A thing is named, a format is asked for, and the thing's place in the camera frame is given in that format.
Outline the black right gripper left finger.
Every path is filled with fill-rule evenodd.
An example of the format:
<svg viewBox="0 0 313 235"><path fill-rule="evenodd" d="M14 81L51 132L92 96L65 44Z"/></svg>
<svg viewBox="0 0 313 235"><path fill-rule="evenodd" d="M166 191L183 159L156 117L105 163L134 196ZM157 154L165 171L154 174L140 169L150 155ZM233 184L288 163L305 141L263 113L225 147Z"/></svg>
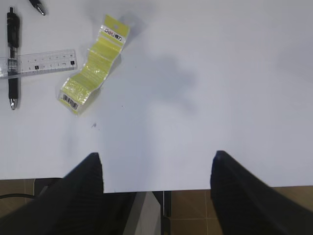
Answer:
<svg viewBox="0 0 313 235"><path fill-rule="evenodd" d="M46 192L0 220L2 235L93 235L101 211L103 170L89 154Z"/></svg>

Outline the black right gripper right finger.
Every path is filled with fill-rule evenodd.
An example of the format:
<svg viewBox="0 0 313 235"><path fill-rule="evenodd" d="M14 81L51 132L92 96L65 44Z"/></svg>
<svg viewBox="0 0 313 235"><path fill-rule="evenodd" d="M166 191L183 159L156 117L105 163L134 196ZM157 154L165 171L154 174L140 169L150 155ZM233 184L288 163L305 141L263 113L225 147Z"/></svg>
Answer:
<svg viewBox="0 0 313 235"><path fill-rule="evenodd" d="M313 213L266 185L227 152L212 162L211 200L225 235L311 235Z"/></svg>

